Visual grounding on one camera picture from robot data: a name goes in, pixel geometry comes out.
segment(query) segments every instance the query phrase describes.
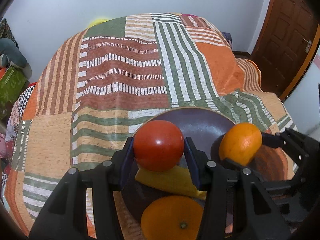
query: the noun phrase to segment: red tomato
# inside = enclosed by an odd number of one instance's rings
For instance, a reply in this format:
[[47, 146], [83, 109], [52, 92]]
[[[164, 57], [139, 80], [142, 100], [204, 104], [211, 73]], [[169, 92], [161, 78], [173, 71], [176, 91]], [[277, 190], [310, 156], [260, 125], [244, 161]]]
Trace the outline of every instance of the red tomato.
[[184, 148], [183, 135], [173, 123], [147, 122], [134, 136], [133, 151], [137, 163], [149, 171], [167, 171], [179, 162]]

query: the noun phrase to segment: yellow object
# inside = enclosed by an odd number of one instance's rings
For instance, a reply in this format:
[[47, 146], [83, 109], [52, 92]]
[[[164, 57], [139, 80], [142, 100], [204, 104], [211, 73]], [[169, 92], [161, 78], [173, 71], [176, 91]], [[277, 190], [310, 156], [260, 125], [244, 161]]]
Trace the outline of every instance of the yellow object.
[[92, 26], [95, 26], [95, 25], [98, 25], [100, 23], [104, 23], [104, 22], [107, 22], [108, 19], [97, 19], [97, 20], [94, 20], [93, 22], [91, 22], [89, 24], [89, 26], [87, 27], [87, 29], [91, 28]]
[[183, 196], [162, 197], [152, 202], [141, 217], [147, 240], [195, 240], [203, 208]]
[[135, 180], [159, 190], [172, 194], [185, 195], [205, 200], [206, 191], [198, 191], [192, 184], [191, 176], [188, 169], [175, 166], [164, 172], [148, 171], [139, 168]]
[[251, 162], [262, 143], [258, 127], [251, 123], [240, 123], [232, 127], [223, 137], [220, 159], [229, 158], [243, 166]]

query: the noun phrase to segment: patchwork blanket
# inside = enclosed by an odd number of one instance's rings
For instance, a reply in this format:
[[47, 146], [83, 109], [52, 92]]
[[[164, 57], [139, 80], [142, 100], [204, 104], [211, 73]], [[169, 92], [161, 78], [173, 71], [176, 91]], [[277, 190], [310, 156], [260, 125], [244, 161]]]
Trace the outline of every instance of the patchwork blanket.
[[[276, 95], [261, 90], [255, 63], [235, 58], [206, 19], [155, 13], [110, 20], [68, 39], [23, 111], [15, 105], [8, 129], [19, 129], [4, 187], [10, 215], [28, 235], [70, 167], [94, 168], [144, 122], [178, 107], [205, 107], [273, 134], [296, 129]], [[273, 159], [260, 167], [267, 179], [292, 176], [292, 161], [281, 150], [260, 154]], [[114, 196], [125, 239], [144, 239], [121, 193]], [[88, 232], [95, 236], [90, 190], [86, 208]]]

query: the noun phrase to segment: door handle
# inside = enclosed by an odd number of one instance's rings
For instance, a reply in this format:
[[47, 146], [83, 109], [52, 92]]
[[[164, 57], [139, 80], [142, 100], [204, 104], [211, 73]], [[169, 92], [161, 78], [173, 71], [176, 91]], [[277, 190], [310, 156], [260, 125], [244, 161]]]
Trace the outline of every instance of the door handle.
[[307, 41], [305, 38], [302, 38], [302, 39], [308, 43], [305, 50], [305, 52], [308, 53], [311, 48], [312, 41], [311, 40]]

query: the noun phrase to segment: brown wooden door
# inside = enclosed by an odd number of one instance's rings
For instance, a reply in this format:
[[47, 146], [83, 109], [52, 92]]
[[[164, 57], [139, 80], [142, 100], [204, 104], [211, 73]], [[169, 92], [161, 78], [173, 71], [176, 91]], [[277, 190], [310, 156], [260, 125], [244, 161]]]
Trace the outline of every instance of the brown wooden door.
[[252, 60], [261, 70], [261, 88], [280, 96], [297, 74], [313, 41], [317, 21], [303, 0], [274, 0]]

